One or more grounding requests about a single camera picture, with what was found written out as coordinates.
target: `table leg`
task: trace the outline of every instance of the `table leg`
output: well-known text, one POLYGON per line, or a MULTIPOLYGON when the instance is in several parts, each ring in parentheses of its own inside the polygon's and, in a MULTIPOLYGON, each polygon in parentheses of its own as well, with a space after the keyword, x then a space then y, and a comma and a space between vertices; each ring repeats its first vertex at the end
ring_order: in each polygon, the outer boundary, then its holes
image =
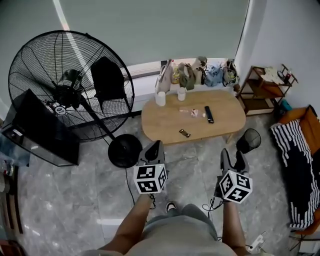
POLYGON ((230 141, 231 141, 231 139, 232 139, 232 137, 234 136, 234 134, 235 134, 235 133, 230 133, 230 134, 228 135, 228 138, 226 139, 226 142, 225 142, 225 143, 229 144, 230 141))

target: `black and white blanket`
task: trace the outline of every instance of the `black and white blanket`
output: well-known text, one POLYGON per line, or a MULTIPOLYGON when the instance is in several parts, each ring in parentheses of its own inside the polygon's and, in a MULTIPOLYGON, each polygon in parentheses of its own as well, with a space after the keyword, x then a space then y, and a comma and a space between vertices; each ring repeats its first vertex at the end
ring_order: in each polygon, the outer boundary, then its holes
POLYGON ((291 213, 291 228, 305 229, 314 222, 314 212, 320 203, 313 158, 299 126, 300 120, 272 127, 284 168, 283 178, 291 213))

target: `shoe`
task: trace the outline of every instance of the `shoe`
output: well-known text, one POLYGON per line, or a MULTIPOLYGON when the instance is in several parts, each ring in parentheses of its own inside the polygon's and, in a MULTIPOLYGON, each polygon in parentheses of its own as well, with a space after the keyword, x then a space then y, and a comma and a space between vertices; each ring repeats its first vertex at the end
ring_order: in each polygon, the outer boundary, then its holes
POLYGON ((174 202, 168 202, 167 204, 166 204, 166 206, 165 206, 165 212, 167 213, 167 212, 169 212, 169 210, 171 210, 171 209, 177 209, 177 207, 176 207, 176 205, 175 205, 175 203, 174 202))

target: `wooden coffee table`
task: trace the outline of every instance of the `wooden coffee table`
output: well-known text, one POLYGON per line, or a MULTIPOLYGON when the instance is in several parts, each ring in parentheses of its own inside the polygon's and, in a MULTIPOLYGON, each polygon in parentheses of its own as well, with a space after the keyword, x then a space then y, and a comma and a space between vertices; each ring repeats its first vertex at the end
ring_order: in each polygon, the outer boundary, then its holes
POLYGON ((223 90, 189 92, 184 101, 179 101, 176 94, 170 94, 166 96, 165 106, 158 106, 153 98, 144 105, 141 119, 145 135, 152 141, 161 140, 163 144, 231 136, 246 123, 246 115, 239 101, 223 90), (205 106, 210 107, 213 124, 208 123, 207 117, 191 117, 179 111, 181 108, 189 111, 198 109, 205 113, 205 106), (181 129, 191 136, 183 136, 179 133, 181 129))

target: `blue bag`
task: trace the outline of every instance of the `blue bag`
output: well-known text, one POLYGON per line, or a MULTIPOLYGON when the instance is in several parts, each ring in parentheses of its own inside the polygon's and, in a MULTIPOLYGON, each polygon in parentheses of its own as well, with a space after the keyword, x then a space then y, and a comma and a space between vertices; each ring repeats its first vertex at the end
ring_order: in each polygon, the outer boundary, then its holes
POLYGON ((224 79, 224 71, 221 66, 212 66, 206 74, 204 83, 208 87, 217 86, 223 82, 224 79))

